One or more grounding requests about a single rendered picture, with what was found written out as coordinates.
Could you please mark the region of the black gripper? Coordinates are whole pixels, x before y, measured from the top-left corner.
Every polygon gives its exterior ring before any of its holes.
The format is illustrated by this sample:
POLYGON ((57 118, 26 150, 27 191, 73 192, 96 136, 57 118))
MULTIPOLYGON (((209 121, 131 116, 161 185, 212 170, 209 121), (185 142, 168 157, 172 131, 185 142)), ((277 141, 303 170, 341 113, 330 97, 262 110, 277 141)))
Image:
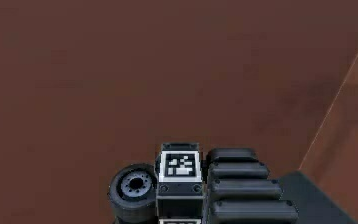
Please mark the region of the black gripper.
POLYGON ((154 167, 146 163, 121 169, 109 184, 112 224, 157 224, 154 167))

